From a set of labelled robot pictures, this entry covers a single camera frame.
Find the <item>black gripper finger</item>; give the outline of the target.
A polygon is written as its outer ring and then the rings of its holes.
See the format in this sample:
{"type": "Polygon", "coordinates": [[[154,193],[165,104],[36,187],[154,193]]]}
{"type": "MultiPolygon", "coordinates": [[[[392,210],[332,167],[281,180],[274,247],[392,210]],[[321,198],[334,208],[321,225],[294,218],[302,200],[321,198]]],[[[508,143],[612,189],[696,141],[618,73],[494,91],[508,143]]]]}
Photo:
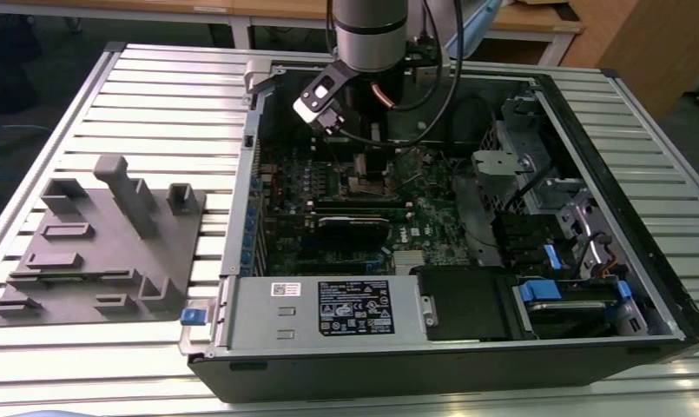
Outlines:
{"type": "Polygon", "coordinates": [[[382,177],[386,171],[386,152],[382,149],[366,149],[368,177],[382,177]]]}

